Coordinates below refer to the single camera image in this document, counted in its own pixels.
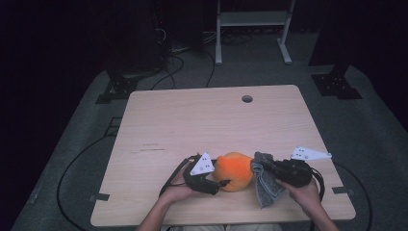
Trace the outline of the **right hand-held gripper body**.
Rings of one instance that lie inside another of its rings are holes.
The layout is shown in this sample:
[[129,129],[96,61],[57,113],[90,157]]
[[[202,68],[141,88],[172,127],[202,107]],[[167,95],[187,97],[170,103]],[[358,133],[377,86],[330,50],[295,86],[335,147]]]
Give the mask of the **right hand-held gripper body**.
[[297,146],[290,155],[289,160],[275,161],[272,164],[272,172],[275,178],[293,187],[301,188],[307,186],[313,176],[319,181],[321,174],[309,165],[310,161],[329,160],[332,154],[315,149]]

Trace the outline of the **dark equipment rack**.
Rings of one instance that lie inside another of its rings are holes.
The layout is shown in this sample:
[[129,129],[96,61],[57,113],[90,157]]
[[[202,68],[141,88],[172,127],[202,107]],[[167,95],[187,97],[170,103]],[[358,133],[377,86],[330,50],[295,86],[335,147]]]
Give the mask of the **dark equipment rack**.
[[115,70],[121,74],[162,70],[165,54],[159,43],[154,0],[112,0],[112,5],[110,41]]

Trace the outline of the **orange round plush toy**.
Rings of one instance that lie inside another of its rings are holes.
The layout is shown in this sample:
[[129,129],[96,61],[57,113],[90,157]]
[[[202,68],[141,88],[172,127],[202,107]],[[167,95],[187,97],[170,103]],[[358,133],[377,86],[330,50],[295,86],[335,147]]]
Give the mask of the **orange round plush toy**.
[[234,193],[246,188],[253,178],[252,158],[239,152],[230,152],[219,156],[212,173],[216,181],[228,180],[222,187],[226,192]]

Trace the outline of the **grey tape strip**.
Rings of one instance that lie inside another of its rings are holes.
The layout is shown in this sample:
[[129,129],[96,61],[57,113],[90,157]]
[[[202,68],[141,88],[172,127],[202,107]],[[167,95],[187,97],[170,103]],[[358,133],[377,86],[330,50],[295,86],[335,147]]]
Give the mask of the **grey tape strip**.
[[334,194],[341,194],[346,193],[348,196],[355,195],[355,191],[353,189],[349,189],[347,187],[334,187],[332,188]]
[[92,194],[89,197],[89,201],[91,202],[96,202],[97,200],[101,200],[101,201],[108,201],[110,198],[109,194],[105,194],[105,193],[97,193],[97,194]]

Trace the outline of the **person's right hand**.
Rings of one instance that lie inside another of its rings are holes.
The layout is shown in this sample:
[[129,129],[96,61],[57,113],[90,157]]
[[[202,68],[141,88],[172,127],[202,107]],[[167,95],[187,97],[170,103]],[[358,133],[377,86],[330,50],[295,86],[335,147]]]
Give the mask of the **person's right hand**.
[[281,180],[277,183],[289,191],[290,197],[302,208],[307,216],[315,215],[321,209],[319,189],[315,179],[306,186],[297,188]]

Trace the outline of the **black tape floor marking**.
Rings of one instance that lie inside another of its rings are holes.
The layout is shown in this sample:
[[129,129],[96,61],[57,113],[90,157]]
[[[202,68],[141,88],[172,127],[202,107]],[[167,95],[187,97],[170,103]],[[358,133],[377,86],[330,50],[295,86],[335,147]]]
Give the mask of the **black tape floor marking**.
[[122,118],[120,116],[114,116],[110,119],[110,122],[105,130],[105,137],[116,137],[119,131]]

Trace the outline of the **person's left hand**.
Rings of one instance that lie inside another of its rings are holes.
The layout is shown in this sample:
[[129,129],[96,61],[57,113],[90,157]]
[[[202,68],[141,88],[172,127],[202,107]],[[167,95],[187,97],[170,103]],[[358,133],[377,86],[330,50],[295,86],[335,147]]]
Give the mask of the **person's left hand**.
[[184,170],[180,170],[173,180],[170,182],[170,186],[166,188],[163,194],[159,197],[161,201],[166,204],[173,204],[175,202],[183,201],[192,196],[199,195],[199,192],[193,191],[185,184],[183,176]]

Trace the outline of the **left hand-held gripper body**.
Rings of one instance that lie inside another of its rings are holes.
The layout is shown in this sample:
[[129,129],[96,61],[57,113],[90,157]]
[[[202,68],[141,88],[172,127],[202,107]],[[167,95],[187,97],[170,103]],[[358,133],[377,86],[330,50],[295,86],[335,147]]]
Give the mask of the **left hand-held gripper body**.
[[207,152],[197,154],[184,170],[185,183],[193,191],[215,195],[221,185],[207,178],[214,170],[213,160]]

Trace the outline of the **white metal stand frame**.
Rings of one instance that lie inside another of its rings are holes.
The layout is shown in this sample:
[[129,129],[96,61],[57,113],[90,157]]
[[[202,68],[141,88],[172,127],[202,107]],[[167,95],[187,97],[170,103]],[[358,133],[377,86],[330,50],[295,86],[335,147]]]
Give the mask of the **white metal stand frame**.
[[296,0],[290,0],[289,7],[285,11],[268,12],[232,12],[226,13],[220,9],[221,0],[217,0],[217,24],[215,65],[222,65],[221,29],[224,27],[256,27],[256,26],[282,26],[283,33],[277,39],[277,45],[285,64],[291,64],[292,58],[286,46],[286,40],[290,29],[293,9]]

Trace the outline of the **black stand with flat base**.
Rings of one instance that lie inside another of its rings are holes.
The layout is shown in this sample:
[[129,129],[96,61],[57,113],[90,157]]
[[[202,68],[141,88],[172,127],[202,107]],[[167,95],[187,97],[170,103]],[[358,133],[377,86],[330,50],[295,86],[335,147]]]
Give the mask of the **black stand with flat base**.
[[328,73],[313,74],[312,79],[322,96],[336,96],[341,100],[361,99],[357,89],[345,79],[350,66],[348,48],[344,41],[334,34],[320,32],[309,66],[330,65]]
[[104,92],[96,99],[96,104],[109,104],[113,100],[128,99],[130,94],[137,88],[138,78],[125,77],[115,64],[108,64],[106,71],[110,81]]

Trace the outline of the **grey towel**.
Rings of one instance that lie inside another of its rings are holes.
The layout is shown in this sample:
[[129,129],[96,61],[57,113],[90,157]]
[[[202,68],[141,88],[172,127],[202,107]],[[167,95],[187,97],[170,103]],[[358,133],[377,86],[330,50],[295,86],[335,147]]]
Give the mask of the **grey towel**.
[[259,161],[264,159],[273,160],[273,156],[257,151],[250,163],[255,176],[255,193],[261,208],[271,206],[285,190],[269,172],[263,170],[263,166],[259,164]]

